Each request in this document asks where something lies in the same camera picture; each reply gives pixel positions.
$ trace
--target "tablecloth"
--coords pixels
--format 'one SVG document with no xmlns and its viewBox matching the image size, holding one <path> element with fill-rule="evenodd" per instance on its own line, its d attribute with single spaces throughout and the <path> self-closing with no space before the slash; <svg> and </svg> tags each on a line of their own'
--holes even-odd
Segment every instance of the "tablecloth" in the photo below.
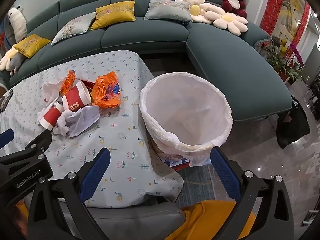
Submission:
<svg viewBox="0 0 320 240">
<path fill-rule="evenodd" d="M 23 80 L 13 87 L 14 94 L 0 114 L 0 132 L 13 129 L 14 140 L 0 150 L 0 156 L 25 148 L 44 128 L 37 113 L 45 106 L 42 86 L 59 81 L 68 70 L 77 77 L 95 81 L 115 71 L 121 88 L 121 105 L 100 109 L 100 119 L 78 137 L 53 135 L 45 152 L 54 176 L 60 179 L 78 171 L 91 161 L 102 147 L 109 149 L 111 162 L 87 206 L 121 208 L 139 204 L 145 195 L 164 196 L 175 201 L 182 177 L 163 163 L 148 145 L 145 125 L 139 109 L 140 91 L 153 78 L 140 57 L 131 51 L 101 53 L 63 63 Z"/>
</svg>

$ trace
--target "red paper cup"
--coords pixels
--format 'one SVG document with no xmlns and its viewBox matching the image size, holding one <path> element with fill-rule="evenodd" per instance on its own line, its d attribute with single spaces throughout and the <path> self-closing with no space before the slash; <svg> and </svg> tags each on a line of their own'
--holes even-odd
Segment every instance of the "red paper cup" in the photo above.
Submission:
<svg viewBox="0 0 320 240">
<path fill-rule="evenodd" d="M 64 110 L 76 112 L 80 108 L 91 103 L 91 97 L 88 89 L 85 87 L 83 82 L 79 80 L 77 84 L 63 96 L 62 102 Z"/>
<path fill-rule="evenodd" d="M 61 116 L 64 111 L 63 106 L 59 103 L 54 103 L 53 106 L 49 109 L 49 111 L 41 118 L 39 121 L 40 124 L 48 129 L 52 130 L 52 128 L 56 125 L 59 116 Z"/>
</svg>

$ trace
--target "yellow flower center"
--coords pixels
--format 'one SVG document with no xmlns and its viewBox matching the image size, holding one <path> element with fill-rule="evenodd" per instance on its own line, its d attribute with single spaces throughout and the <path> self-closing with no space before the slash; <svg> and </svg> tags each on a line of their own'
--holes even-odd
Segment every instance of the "yellow flower center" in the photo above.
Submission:
<svg viewBox="0 0 320 240">
<path fill-rule="evenodd" d="M 193 16 L 198 16 L 201 12 L 201 9 L 198 5 L 194 4 L 190 7 L 190 14 Z"/>
<path fill-rule="evenodd" d="M 225 20 L 226 22 L 233 22 L 233 18 L 230 15 L 225 14 L 224 16 L 221 17 L 223 20 Z"/>
</svg>

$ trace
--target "green sofa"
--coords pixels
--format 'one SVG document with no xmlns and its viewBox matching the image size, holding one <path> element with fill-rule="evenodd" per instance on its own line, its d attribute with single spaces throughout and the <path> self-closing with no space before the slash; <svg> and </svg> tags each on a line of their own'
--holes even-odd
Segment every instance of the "green sofa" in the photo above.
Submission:
<svg viewBox="0 0 320 240">
<path fill-rule="evenodd" d="M 75 17 L 97 7 L 126 0 L 60 0 L 30 20 L 28 35 L 33 33 L 52 40 Z M 221 6 L 222 0 L 206 0 Z M 150 0 L 135 0 L 136 21 L 88 31 L 43 47 L 10 77 L 0 76 L 8 87 L 61 63 L 107 51 L 127 49 L 138 54 L 186 52 L 198 73 L 226 96 L 234 120 L 265 117 L 292 106 L 290 93 L 269 63 L 254 46 L 269 35 L 248 23 L 240 37 L 213 25 L 190 23 L 187 26 L 165 20 L 144 20 Z"/>
</svg>

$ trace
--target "trash can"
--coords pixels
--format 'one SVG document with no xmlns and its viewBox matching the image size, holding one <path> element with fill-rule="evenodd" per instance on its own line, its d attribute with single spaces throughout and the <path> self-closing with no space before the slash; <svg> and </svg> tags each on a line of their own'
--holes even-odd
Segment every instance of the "trash can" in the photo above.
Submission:
<svg viewBox="0 0 320 240">
<path fill-rule="evenodd" d="M 233 123 L 224 94 L 185 72 L 149 81 L 140 93 L 140 110 L 158 148 L 190 159 L 190 166 L 205 165 L 212 147 L 225 143 Z"/>
</svg>

